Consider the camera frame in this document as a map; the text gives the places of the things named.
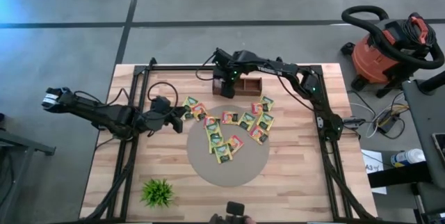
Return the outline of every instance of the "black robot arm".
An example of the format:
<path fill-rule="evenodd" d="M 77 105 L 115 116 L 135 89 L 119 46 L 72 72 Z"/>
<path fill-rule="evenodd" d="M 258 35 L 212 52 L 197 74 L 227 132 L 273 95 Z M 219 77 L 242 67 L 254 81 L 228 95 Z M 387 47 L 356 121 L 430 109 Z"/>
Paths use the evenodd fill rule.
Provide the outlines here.
<path fill-rule="evenodd" d="M 128 139 L 144 131 L 158 131 L 171 123 L 177 133 L 182 132 L 180 117 L 186 112 L 182 106 L 171 107 L 162 96 L 152 100 L 150 110 L 141 113 L 132 106 L 103 104 L 73 93 L 69 88 L 48 88 L 42 102 L 43 109 L 51 113 L 72 113 L 91 121 L 91 125 L 107 128 L 112 135 Z"/>
<path fill-rule="evenodd" d="M 296 64 L 283 63 L 281 58 L 276 61 L 260 58 L 250 51 L 236 51 L 233 55 L 217 49 L 212 63 L 213 79 L 219 80 L 221 95 L 233 98 L 234 84 L 241 74 L 260 71 L 287 79 L 299 96 L 311 102 L 316 113 L 317 125 L 321 129 L 322 138 L 327 141 L 337 141 L 343 131 L 343 120 L 333 113 L 327 101 L 327 95 L 321 89 L 321 83 L 313 69 L 299 67 Z"/>

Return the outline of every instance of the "concrete floor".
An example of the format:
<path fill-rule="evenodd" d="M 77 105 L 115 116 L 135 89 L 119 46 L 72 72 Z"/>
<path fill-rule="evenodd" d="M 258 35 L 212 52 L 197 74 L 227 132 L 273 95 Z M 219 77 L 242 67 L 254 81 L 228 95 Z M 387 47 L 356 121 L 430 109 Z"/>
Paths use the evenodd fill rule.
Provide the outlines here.
<path fill-rule="evenodd" d="M 0 0 L 0 24 L 125 22 L 130 1 Z M 363 4 L 381 6 L 398 19 L 414 11 L 426 19 L 445 18 L 445 0 L 138 0 L 133 20 L 340 19 L 345 8 Z M 432 27 L 445 47 L 445 25 Z M 122 30 L 0 29 L 0 112 L 7 115 L 6 128 L 57 146 L 53 157 L 35 155 L 17 203 L 15 223 L 73 221 L 79 216 L 97 131 L 72 115 L 46 113 L 40 103 L 50 86 L 85 90 L 105 100 Z M 122 62 L 148 63 L 156 57 L 159 63 L 202 63 L 216 47 L 248 49 L 291 63 L 340 63 L 349 87 L 354 69 L 339 49 L 365 34 L 353 26 L 337 25 L 132 28 Z M 419 71 L 415 77 L 428 78 L 438 72 Z M 390 95 L 383 99 L 372 93 L 362 95 L 375 110 L 392 100 Z M 361 103 L 354 95 L 350 100 Z M 370 117 L 361 108 L 353 107 L 353 112 Z M 379 134 L 363 137 L 362 148 L 399 151 L 419 147 L 409 113 L 403 118 L 407 127 L 399 139 Z M 404 216 L 411 213 L 408 208 L 414 202 L 405 187 L 391 187 L 388 195 L 375 195 L 375 201 L 385 220 L 414 221 Z"/>

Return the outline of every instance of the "small succulent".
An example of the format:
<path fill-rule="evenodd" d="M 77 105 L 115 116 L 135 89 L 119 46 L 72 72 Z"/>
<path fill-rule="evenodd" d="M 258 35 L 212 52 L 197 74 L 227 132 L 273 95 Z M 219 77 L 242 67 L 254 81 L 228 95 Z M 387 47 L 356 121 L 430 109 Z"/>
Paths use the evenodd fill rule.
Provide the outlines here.
<path fill-rule="evenodd" d="M 168 207 L 172 202 L 172 196 L 172 185 L 167 183 L 167 179 L 151 179 L 144 183 L 140 201 L 145 201 L 145 206 Z"/>

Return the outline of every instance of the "wooden table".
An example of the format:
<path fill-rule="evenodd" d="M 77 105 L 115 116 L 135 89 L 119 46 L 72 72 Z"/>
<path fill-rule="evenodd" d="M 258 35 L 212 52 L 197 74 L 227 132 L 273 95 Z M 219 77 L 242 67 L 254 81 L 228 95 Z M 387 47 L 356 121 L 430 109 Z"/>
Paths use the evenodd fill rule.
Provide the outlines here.
<path fill-rule="evenodd" d="M 341 117 L 351 116 L 339 64 L 322 66 L 332 110 Z M 114 99 L 120 88 L 129 91 L 133 69 L 134 65 L 117 65 L 108 100 Z M 209 72 L 201 74 L 203 77 L 209 75 Z M 186 153 L 187 134 L 192 124 L 196 124 L 194 120 L 184 123 L 182 134 L 176 134 L 171 126 L 162 128 L 150 138 L 141 134 L 127 221 L 207 222 L 214 213 L 224 216 L 229 200 L 245 204 L 245 214 L 258 222 L 332 220 L 314 114 L 289 96 L 277 77 L 260 72 L 253 72 L 249 77 L 262 77 L 263 95 L 275 100 L 271 114 L 276 120 L 270 131 L 270 155 L 260 175 L 243 186 L 232 188 L 214 186 L 203 180 L 189 164 Z M 179 104 L 189 95 L 203 102 L 208 109 L 234 104 L 248 111 L 250 103 L 259 100 L 258 97 L 227 99 L 212 95 L 211 82 L 196 79 L 193 71 L 151 71 L 149 86 L 158 81 L 168 81 L 176 87 Z M 289 82 L 285 83 L 293 91 Z M 167 86 L 153 88 L 151 96 L 157 94 L 166 96 L 172 102 L 175 100 L 172 89 Z M 126 104 L 127 99 L 121 96 L 116 103 Z M 146 98 L 145 110 L 148 108 Z M 108 132 L 102 132 L 98 143 L 110 137 Z M 118 143 L 111 141 L 95 152 L 80 217 L 90 214 L 110 189 Z M 339 141 L 339 149 L 349 188 L 366 210 L 376 216 L 357 137 L 345 131 Z M 173 185 L 175 200 L 171 207 L 150 209 L 140 202 L 143 183 L 151 178 L 165 178 Z M 340 212 L 343 213 L 337 187 L 336 195 Z M 120 199 L 122 194 L 118 195 L 116 215 L 119 214 Z"/>

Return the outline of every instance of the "round gray mat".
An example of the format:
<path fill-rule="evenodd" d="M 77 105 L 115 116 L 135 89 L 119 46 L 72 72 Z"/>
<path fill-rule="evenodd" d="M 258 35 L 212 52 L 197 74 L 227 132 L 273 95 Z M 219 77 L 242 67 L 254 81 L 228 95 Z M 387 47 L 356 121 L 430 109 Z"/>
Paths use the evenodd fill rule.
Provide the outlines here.
<path fill-rule="evenodd" d="M 219 118 L 223 111 L 235 111 L 240 117 L 245 112 L 244 109 L 231 105 L 208 110 L 209 115 Z M 203 124 L 202 121 L 194 123 L 187 138 L 188 160 L 202 179 L 216 186 L 240 186 L 254 179 L 263 170 L 269 157 L 269 141 L 260 145 L 239 126 L 221 124 L 224 140 L 235 134 L 244 142 L 244 146 L 234 154 L 232 161 L 219 164 L 216 156 L 209 154 L 209 140 Z"/>

